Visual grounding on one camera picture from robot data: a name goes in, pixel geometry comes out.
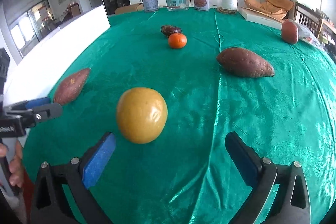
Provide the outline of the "person's left hand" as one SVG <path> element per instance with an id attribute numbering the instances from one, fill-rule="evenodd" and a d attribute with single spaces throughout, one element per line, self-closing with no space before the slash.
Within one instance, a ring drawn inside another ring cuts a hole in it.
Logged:
<path id="1" fill-rule="evenodd" d="M 12 186 L 17 186 L 19 188 L 22 187 L 24 182 L 24 166 L 22 164 L 23 159 L 23 151 L 22 151 L 22 145 L 17 140 L 15 144 L 15 155 L 13 160 L 9 163 L 9 171 L 11 173 L 9 178 L 9 183 Z"/>

